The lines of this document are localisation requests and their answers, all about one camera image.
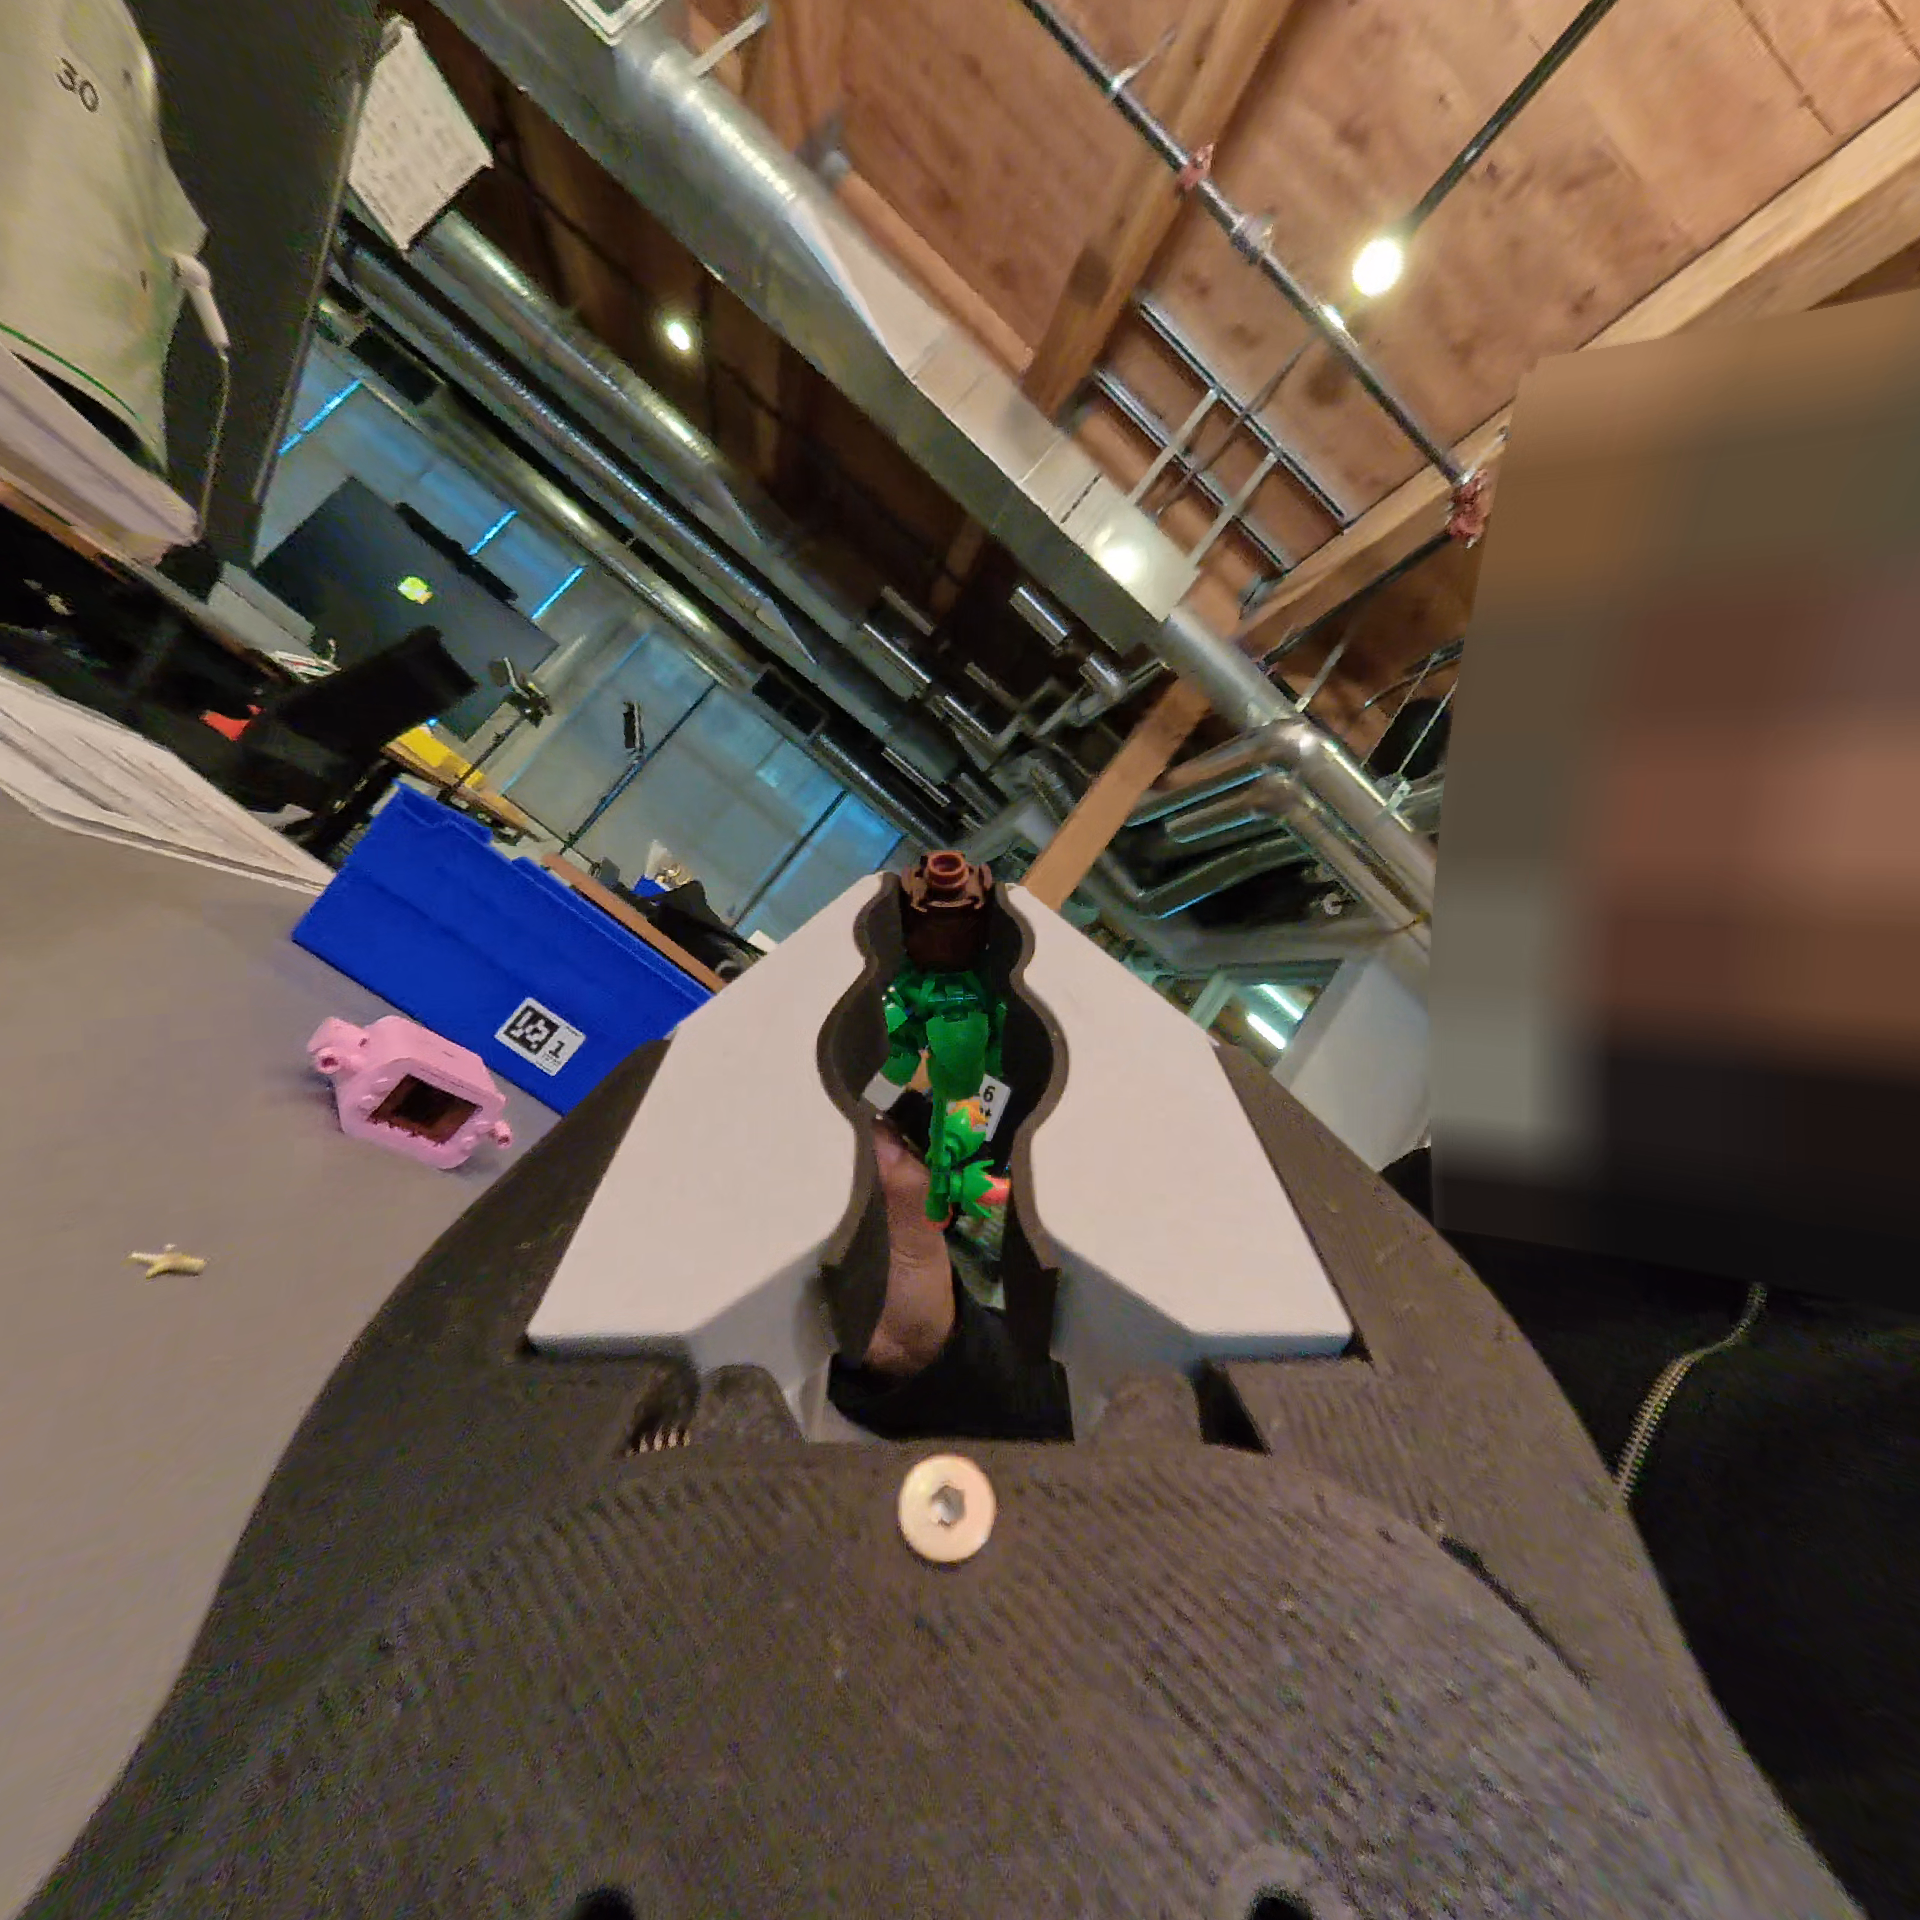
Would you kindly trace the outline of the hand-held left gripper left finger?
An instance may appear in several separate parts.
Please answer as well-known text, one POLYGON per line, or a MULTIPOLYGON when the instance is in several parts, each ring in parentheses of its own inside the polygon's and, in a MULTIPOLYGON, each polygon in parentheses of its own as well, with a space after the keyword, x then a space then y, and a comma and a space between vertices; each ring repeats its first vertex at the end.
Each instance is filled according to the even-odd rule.
POLYGON ((853 883, 664 1044, 528 1323, 552 1361, 667 1357, 824 1388, 864 1305, 864 1094, 886 1051, 896 881, 853 883))

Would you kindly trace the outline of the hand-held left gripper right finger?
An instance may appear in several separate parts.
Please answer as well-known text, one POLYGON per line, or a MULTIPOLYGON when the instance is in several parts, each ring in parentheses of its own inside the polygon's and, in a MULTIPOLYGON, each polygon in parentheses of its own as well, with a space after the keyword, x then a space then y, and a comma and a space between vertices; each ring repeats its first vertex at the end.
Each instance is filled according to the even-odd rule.
POLYGON ((1067 1386, 1342 1355, 1353 1321, 1209 1033, 1022 885, 1003 902, 1053 1046, 1014 1196, 1067 1386))

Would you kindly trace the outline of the green toy brick plant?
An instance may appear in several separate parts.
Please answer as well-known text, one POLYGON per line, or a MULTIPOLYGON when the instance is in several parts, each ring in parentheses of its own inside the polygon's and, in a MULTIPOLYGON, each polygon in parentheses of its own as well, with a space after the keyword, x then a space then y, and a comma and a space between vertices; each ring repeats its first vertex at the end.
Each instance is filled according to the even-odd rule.
MULTIPOLYGON (((938 1098, 970 1098, 988 1074, 1003 1082, 1006 997, 986 961, 993 890, 993 870, 948 847, 900 875, 900 963, 880 998, 886 1084, 921 1076, 938 1098)), ((928 1202, 928 1217, 948 1228, 998 1217, 1006 1202, 928 1202)))

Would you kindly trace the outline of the person's right hand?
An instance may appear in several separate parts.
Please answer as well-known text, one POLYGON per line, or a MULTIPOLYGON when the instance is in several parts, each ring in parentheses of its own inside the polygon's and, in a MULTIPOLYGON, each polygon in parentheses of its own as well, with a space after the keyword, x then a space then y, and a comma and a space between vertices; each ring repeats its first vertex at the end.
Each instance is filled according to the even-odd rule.
POLYGON ((886 1279, 864 1369, 907 1379, 926 1371, 955 1325, 955 1279, 944 1226, 928 1217, 928 1167, 889 1121, 873 1133, 886 1222, 886 1279))

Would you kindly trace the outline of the pink toy brick piece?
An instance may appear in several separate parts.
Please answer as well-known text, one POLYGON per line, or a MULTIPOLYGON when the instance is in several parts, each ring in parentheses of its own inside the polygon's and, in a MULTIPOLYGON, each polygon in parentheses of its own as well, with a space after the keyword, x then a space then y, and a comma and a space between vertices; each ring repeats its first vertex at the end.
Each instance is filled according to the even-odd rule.
POLYGON ((506 1094, 470 1050, 385 1015, 371 1025, 322 1020, 305 1044, 332 1086, 346 1137, 436 1171, 475 1151, 512 1148, 506 1094))

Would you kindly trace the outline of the blue plastic bin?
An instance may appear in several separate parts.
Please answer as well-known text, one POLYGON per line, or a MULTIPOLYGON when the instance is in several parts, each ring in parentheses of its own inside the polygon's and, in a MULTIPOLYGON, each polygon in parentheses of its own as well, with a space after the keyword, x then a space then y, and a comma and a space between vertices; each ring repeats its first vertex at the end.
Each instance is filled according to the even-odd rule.
POLYGON ((409 787, 293 937, 554 1113, 712 998, 564 881, 409 787))

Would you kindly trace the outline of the black angled device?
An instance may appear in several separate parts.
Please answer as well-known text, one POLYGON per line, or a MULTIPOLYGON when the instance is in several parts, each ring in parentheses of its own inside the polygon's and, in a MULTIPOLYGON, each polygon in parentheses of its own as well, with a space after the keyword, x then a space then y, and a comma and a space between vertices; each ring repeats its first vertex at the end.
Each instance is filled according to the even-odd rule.
POLYGON ((234 796, 254 809, 325 809, 369 775, 401 734, 477 690, 436 629, 273 695, 236 745, 234 796))

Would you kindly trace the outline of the person's black jacket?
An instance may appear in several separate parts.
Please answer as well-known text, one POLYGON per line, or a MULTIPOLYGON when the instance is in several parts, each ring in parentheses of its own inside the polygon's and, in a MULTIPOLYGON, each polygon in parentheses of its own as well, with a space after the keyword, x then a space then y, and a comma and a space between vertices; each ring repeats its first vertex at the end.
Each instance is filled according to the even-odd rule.
POLYGON ((1632 1513, 1720 1705, 1866 1914, 1918 1915, 1916 1319, 1774 1290, 1632 1513))

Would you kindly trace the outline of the dark screen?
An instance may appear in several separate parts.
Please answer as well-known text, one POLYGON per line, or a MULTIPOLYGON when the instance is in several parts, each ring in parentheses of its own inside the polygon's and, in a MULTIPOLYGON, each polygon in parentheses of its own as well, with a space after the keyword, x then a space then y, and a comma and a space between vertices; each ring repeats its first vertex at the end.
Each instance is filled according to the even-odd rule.
POLYGON ((310 623, 338 668, 434 629, 448 653, 484 678, 510 658, 532 674, 558 644, 518 610, 512 588, 418 509, 341 482, 254 575, 310 623))

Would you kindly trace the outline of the white printed paper sheets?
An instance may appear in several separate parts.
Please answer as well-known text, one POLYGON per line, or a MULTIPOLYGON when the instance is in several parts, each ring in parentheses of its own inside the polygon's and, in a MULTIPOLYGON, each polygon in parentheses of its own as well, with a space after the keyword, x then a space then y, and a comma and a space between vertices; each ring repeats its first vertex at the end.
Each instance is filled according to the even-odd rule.
POLYGON ((177 755, 2 674, 2 789, 46 826, 321 895, 332 870, 177 755))

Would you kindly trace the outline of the black ceiling pipe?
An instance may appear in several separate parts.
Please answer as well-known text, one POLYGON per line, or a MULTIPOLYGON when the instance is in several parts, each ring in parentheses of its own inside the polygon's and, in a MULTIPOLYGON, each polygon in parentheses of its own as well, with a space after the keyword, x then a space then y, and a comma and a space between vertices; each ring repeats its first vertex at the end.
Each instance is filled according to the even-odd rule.
POLYGON ((1136 90, 1148 58, 1115 66, 1059 7, 1025 2, 1025 12, 1171 171, 1174 201, 1195 204, 1206 213, 1229 250, 1273 286, 1404 442, 1443 476, 1445 487, 1458 491, 1469 478, 1468 467, 1386 382, 1332 305, 1285 266, 1273 250, 1270 219, 1234 204, 1214 179, 1214 147, 1229 133, 1241 97, 1286 22, 1289 5, 1209 5, 1197 27, 1177 30, 1171 60, 1182 75, 1171 84, 1163 115, 1136 90))

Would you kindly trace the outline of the black pillar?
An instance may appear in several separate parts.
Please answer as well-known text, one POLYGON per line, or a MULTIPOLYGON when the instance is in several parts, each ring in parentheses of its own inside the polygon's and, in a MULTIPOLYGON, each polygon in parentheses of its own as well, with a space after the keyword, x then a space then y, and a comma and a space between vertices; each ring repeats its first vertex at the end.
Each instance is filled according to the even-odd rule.
POLYGON ((161 131, 205 231, 229 375, 193 316, 164 364, 166 474, 204 505, 204 543, 254 557, 288 433, 357 118, 387 7, 133 2, 158 71, 161 131))

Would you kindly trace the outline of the white paper sign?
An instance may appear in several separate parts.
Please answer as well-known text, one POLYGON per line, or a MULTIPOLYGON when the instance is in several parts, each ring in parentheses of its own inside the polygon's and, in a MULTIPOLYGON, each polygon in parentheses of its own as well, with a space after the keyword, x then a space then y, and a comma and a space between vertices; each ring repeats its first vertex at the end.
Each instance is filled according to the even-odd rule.
POLYGON ((385 20, 348 169, 369 221, 408 252, 489 164, 489 143, 416 26, 402 17, 385 20))

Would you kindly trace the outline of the white numbered bag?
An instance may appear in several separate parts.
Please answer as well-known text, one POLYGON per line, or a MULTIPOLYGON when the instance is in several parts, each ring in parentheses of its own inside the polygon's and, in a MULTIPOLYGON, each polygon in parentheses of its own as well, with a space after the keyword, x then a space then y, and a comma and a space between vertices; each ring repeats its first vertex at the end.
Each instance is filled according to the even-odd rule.
POLYGON ((5 348, 158 474, 181 309, 211 294, 204 233, 130 7, 5 2, 5 348))

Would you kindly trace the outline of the large metal air duct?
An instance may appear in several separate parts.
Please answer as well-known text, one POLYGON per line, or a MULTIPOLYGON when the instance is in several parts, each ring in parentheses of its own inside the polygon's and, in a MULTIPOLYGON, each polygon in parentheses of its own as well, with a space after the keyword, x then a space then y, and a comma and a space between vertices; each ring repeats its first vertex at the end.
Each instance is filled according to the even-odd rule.
POLYGON ((641 7, 452 2, 452 26, 1061 605, 1171 685, 1043 851, 1070 891, 1124 826, 1238 797, 1296 830, 1394 933, 1434 910, 1434 844, 1193 603, 1197 564, 1019 394, 824 181, 641 7))

